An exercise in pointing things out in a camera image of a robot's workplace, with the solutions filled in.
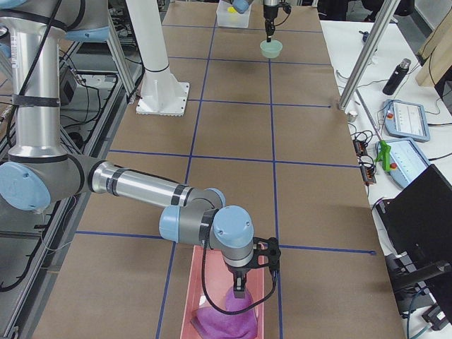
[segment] light green bowl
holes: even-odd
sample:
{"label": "light green bowl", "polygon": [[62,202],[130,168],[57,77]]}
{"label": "light green bowl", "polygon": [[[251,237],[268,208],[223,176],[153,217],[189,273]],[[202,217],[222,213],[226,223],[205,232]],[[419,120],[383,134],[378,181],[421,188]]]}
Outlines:
{"label": "light green bowl", "polygon": [[261,52],[265,58],[273,59],[280,55],[283,44],[277,40],[271,40],[267,42],[264,40],[261,42]]}

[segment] black thermos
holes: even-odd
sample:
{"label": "black thermos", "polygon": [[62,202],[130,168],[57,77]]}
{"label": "black thermos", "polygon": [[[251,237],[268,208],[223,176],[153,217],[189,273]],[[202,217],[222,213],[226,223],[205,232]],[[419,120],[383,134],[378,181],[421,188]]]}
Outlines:
{"label": "black thermos", "polygon": [[386,95],[392,95],[396,91],[397,87],[402,82],[403,78],[407,75],[408,69],[410,69],[411,60],[403,59],[400,65],[397,65],[393,74],[389,78],[388,82],[383,88],[383,93]]}

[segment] pink tray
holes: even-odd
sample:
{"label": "pink tray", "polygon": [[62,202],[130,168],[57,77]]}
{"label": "pink tray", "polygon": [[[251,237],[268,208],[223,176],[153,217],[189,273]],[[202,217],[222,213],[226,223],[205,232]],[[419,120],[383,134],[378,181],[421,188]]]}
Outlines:
{"label": "pink tray", "polygon": [[[201,286],[201,264],[203,248],[195,246],[191,260],[189,288],[186,293],[184,321],[182,322],[181,339],[201,339],[190,320],[195,310],[209,307]],[[264,297],[264,268],[251,270],[246,274],[246,288],[256,302]],[[220,251],[208,251],[206,254],[206,287],[210,298],[218,306],[225,307],[226,292],[232,287],[232,274],[227,270]],[[254,308],[257,317],[258,339],[263,339],[263,303]]]}

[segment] screen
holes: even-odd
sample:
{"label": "screen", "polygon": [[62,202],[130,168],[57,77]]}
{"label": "screen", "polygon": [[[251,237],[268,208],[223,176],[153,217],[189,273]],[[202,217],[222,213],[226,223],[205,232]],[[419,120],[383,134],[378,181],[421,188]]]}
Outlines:
{"label": "screen", "polygon": [[[388,235],[398,253],[417,268],[445,260],[452,264],[452,186],[430,165],[386,206]],[[426,281],[452,323],[452,273]]]}

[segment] green object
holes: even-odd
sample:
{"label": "green object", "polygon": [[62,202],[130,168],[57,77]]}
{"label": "green object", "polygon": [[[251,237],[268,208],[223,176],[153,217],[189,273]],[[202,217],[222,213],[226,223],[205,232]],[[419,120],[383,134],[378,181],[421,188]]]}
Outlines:
{"label": "green object", "polygon": [[389,172],[391,168],[389,167],[389,160],[391,152],[391,147],[388,145],[385,140],[381,140],[379,144],[379,154],[376,156],[376,161],[381,161],[381,166],[385,172]]}
{"label": "green object", "polygon": [[273,59],[280,55],[283,44],[277,40],[271,40],[267,42],[264,40],[261,42],[261,52],[265,58]]}

